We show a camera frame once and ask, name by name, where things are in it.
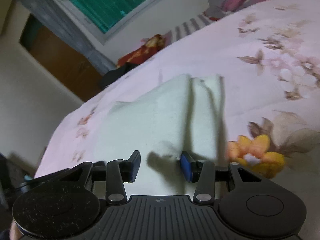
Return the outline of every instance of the folded towel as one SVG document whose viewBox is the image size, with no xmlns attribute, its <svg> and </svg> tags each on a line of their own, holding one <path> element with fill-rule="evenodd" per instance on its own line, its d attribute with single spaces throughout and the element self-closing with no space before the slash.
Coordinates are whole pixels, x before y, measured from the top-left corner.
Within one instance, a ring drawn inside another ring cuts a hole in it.
<svg viewBox="0 0 320 240">
<path fill-rule="evenodd" d="M 134 183 L 125 183 L 130 195 L 191 194 L 179 167 L 182 150 L 218 160 L 224 93 L 220 76 L 205 79 L 181 75 L 138 100 L 119 102 L 97 132 L 95 159 L 129 157 L 141 152 Z"/>
</svg>

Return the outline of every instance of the crosshair logo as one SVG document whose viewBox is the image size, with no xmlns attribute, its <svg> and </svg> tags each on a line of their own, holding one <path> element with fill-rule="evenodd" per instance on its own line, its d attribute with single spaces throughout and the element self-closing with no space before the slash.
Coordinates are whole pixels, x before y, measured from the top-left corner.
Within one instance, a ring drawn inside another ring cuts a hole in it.
<svg viewBox="0 0 320 240">
<path fill-rule="evenodd" d="M 165 201 L 165 200 L 164 200 L 163 198 L 157 198 L 156 201 L 157 201 L 158 203 L 162 203 L 162 202 Z"/>
</svg>

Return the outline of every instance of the bed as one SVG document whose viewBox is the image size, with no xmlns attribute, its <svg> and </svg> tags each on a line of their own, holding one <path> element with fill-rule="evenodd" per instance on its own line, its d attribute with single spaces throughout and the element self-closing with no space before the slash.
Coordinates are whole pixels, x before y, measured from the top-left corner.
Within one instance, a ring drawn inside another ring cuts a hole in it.
<svg viewBox="0 0 320 240">
<path fill-rule="evenodd" d="M 319 239 L 320 0 L 269 0 L 225 17 L 163 49 L 64 118 L 36 177 L 93 155 L 97 130 L 117 101 L 132 102 L 181 74 L 224 78 L 226 140 L 269 134 L 286 164 L 273 181 L 307 206 L 300 231 Z M 126 158 L 131 153 L 119 153 Z M 104 161 L 114 156 L 104 155 Z"/>
</svg>

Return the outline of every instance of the door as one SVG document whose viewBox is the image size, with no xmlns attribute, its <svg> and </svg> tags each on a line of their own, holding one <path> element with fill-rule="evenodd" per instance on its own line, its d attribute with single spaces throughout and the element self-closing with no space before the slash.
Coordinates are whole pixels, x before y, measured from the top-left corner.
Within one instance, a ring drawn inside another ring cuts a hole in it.
<svg viewBox="0 0 320 240">
<path fill-rule="evenodd" d="M 26 47 L 29 53 L 83 101 L 98 94 L 101 90 L 97 84 L 101 75 L 86 57 L 60 40 L 47 27 L 39 23 L 37 25 L 36 31 L 34 25 L 30 28 L 30 24 L 24 30 L 24 37 L 28 36 L 25 32 L 33 35 L 32 42 Z"/>
</svg>

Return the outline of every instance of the green window pane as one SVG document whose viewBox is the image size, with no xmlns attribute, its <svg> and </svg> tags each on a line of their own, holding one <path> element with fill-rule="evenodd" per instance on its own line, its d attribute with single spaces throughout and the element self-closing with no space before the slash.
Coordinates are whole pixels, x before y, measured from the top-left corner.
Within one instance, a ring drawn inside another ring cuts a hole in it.
<svg viewBox="0 0 320 240">
<path fill-rule="evenodd" d="M 103 33 L 145 0 L 70 0 Z"/>
</svg>

